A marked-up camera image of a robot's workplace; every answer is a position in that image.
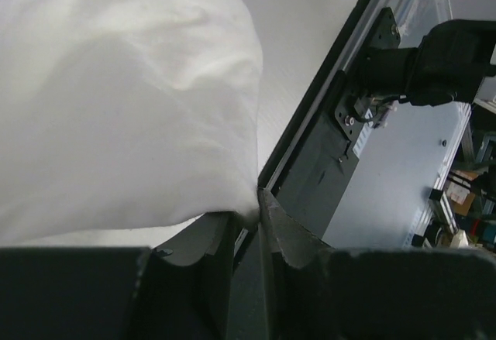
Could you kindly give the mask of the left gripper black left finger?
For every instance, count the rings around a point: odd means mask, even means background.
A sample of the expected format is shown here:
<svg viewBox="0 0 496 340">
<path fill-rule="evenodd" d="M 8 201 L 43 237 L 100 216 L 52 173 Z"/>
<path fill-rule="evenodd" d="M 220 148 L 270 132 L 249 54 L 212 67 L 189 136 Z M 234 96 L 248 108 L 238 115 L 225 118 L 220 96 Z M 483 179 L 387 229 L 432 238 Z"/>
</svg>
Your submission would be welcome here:
<svg viewBox="0 0 496 340">
<path fill-rule="evenodd" d="M 226 337 L 240 230 L 235 213 L 207 213 L 154 250 L 167 271 L 167 304 L 181 319 L 196 316 L 218 339 Z"/>
</svg>

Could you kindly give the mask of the white t shirt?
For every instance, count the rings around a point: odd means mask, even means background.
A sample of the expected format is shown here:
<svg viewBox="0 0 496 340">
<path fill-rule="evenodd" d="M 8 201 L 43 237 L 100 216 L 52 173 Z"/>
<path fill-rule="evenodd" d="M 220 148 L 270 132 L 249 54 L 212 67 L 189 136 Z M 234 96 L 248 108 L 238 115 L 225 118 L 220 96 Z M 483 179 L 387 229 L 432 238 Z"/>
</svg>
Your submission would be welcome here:
<svg viewBox="0 0 496 340">
<path fill-rule="evenodd" d="M 255 225 L 262 71 L 242 0 L 1 0 L 1 243 Z"/>
</svg>

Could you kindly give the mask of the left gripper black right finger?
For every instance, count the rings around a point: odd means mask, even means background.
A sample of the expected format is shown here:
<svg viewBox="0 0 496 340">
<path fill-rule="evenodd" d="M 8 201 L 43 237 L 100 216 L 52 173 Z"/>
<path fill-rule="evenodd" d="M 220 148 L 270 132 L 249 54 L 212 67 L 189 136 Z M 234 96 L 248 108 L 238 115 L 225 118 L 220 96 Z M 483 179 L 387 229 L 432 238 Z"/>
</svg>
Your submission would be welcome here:
<svg viewBox="0 0 496 340">
<path fill-rule="evenodd" d="M 323 339 L 331 327 L 330 246 L 258 190 L 260 251 L 270 339 Z"/>
</svg>

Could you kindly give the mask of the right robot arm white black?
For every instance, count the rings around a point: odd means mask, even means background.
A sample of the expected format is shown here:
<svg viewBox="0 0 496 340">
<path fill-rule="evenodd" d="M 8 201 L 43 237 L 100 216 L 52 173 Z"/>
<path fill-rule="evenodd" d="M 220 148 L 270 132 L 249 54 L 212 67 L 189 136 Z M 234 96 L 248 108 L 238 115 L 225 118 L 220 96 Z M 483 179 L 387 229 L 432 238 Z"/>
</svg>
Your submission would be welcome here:
<svg viewBox="0 0 496 340">
<path fill-rule="evenodd" d="M 495 76 L 494 48 L 494 21 L 454 19 L 433 27 L 417 47 L 370 48 L 357 78 L 371 97 L 386 101 L 470 104 L 484 80 Z"/>
</svg>

